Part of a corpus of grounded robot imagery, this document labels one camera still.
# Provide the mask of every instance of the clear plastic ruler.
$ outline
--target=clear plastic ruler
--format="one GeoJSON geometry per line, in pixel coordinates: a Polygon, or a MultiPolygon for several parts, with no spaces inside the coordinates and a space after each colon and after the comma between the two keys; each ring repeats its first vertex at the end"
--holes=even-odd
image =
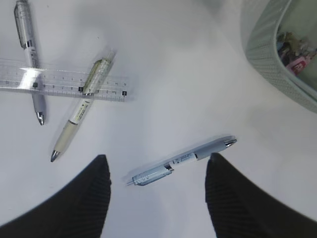
{"type": "Polygon", "coordinates": [[[42,89],[36,83],[25,83],[28,68],[22,61],[0,59],[0,91],[18,93],[39,93],[50,96],[91,98],[112,102],[126,102],[128,98],[128,78],[107,76],[105,82],[94,95],[84,95],[83,87],[88,72],[72,72],[43,67],[40,69],[42,89]]]}

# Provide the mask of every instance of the white desk surface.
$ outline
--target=white desk surface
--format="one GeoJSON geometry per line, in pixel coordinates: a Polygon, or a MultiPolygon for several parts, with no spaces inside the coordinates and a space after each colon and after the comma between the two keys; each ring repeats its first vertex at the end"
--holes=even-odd
{"type": "MultiPolygon", "coordinates": [[[[208,138],[236,135],[222,154],[253,182],[317,220],[317,115],[268,84],[242,46],[267,1],[32,0],[40,60],[69,70],[105,46],[133,100],[95,101],[67,152],[50,162],[75,99],[47,97],[40,126],[31,96],[0,93],[0,224],[66,185],[106,154],[112,197],[103,237],[215,237],[205,204],[207,159],[145,187],[141,172],[208,138]]],[[[0,3],[0,58],[24,60],[13,0],[0,3]]]]}

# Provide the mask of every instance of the pencil grip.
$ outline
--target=pencil grip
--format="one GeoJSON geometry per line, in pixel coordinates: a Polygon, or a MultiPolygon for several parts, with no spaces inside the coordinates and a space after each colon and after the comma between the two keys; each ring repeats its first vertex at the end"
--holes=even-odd
{"type": "Polygon", "coordinates": [[[68,121],[57,140],[54,150],[58,152],[64,152],[67,149],[70,141],[72,141],[73,137],[75,136],[77,129],[78,125],[72,124],[70,121],[68,121]]]}
{"type": "Polygon", "coordinates": [[[32,93],[34,111],[37,113],[44,113],[46,115],[46,103],[44,95],[32,93]]]}

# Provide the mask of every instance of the pencil label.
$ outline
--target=pencil label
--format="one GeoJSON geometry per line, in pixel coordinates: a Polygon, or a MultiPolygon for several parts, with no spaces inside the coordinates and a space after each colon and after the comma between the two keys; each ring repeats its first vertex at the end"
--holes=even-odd
{"type": "Polygon", "coordinates": [[[173,160],[170,163],[170,165],[172,166],[172,168],[175,168],[177,165],[185,164],[186,162],[195,161],[195,160],[196,160],[195,153],[190,153],[190,154],[183,155],[183,156],[173,160]]]}
{"type": "Polygon", "coordinates": [[[74,124],[79,124],[79,122],[84,117],[85,113],[87,112],[89,106],[91,104],[90,100],[82,100],[81,104],[78,105],[77,110],[75,111],[74,116],[71,118],[71,122],[74,124]]]}

